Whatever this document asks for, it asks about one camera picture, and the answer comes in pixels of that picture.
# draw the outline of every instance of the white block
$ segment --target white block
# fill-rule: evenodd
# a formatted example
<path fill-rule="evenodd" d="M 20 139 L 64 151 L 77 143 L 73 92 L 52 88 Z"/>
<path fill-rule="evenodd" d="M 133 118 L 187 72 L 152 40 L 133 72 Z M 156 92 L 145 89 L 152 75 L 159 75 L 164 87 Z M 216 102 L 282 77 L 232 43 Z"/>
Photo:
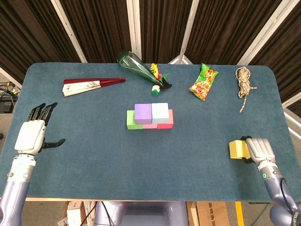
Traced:
<path fill-rule="evenodd" d="M 169 119 L 168 103 L 151 104 L 152 124 L 167 123 Z"/>

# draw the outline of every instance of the green snack bag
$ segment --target green snack bag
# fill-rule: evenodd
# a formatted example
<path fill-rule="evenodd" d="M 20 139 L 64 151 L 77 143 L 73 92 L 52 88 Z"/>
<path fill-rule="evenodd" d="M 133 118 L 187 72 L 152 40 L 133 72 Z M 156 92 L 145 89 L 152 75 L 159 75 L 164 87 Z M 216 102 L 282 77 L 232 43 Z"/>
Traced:
<path fill-rule="evenodd" d="M 201 72 L 196 82 L 189 88 L 202 101 L 206 100 L 212 83 L 218 74 L 217 71 L 202 63 Z"/>

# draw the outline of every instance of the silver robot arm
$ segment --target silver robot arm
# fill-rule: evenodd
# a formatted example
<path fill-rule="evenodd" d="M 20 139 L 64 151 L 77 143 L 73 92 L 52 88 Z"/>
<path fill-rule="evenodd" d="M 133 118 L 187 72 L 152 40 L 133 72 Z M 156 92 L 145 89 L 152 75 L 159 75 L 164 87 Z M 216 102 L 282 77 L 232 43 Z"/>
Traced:
<path fill-rule="evenodd" d="M 36 165 L 34 156 L 42 149 L 58 147 L 65 142 L 65 139 L 57 143 L 44 142 L 46 126 L 56 105 L 57 103 L 53 103 L 45 107 L 45 104 L 41 104 L 33 108 L 27 122 L 23 123 L 19 131 L 15 145 L 19 155 L 13 159 L 0 201 L 0 210 L 3 213 L 0 226 L 21 225 L 22 209 Z"/>
<path fill-rule="evenodd" d="M 275 160 L 272 147 L 267 139 L 247 138 L 252 160 L 258 164 L 271 200 L 276 204 L 269 217 L 276 226 L 301 226 L 301 209 L 293 200 Z"/>

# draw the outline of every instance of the pink block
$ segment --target pink block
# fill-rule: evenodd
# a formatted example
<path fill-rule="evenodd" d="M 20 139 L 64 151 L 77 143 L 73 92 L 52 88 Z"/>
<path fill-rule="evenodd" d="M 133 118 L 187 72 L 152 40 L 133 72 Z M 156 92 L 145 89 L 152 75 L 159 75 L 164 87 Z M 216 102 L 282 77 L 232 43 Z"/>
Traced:
<path fill-rule="evenodd" d="M 158 124 L 158 129 L 171 129 L 174 125 L 174 116 L 173 116 L 173 110 L 172 109 L 169 109 L 168 110 L 169 112 L 169 120 L 167 123 L 161 123 L 161 124 Z"/>
<path fill-rule="evenodd" d="M 158 124 L 142 125 L 142 129 L 156 129 Z"/>

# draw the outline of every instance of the table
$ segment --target table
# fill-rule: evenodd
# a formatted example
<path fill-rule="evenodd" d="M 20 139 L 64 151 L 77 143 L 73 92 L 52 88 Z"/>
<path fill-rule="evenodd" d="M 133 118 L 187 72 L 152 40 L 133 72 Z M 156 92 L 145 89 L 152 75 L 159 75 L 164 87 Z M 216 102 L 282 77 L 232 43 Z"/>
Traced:
<path fill-rule="evenodd" d="M 189 92 L 200 65 L 158 65 L 172 83 L 158 97 L 152 84 L 118 64 L 38 63 L 27 71 L 11 128 L 0 156 L 0 190 L 13 147 L 30 110 L 57 102 L 29 189 L 40 200 L 211 200 L 269 202 L 255 164 L 230 159 L 229 142 L 265 137 L 295 200 L 301 200 L 301 171 L 282 110 L 273 72 L 248 66 L 251 90 L 244 111 L 238 98 L 237 65 L 212 65 L 217 75 L 205 102 Z M 126 82 L 63 97 L 68 78 L 126 77 Z M 127 110 L 136 103 L 168 102 L 174 127 L 127 130 Z"/>

